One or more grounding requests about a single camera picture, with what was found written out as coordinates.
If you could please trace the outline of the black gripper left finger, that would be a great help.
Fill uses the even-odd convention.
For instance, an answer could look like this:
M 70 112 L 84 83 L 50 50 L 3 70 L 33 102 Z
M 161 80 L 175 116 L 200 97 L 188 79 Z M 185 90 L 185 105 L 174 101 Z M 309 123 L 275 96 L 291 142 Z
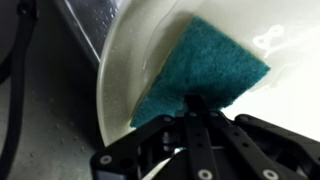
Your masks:
M 152 170 L 152 180 L 218 180 L 207 117 L 201 97 L 187 96 L 182 115 L 160 115 L 96 153 L 93 180 L 142 180 Z

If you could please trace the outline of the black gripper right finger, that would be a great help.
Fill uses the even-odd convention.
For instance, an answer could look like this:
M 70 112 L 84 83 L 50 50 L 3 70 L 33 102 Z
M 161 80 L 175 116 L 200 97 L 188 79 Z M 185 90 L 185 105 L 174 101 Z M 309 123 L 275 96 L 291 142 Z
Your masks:
M 246 114 L 234 121 L 219 111 L 209 117 L 248 179 L 320 180 L 318 141 Z

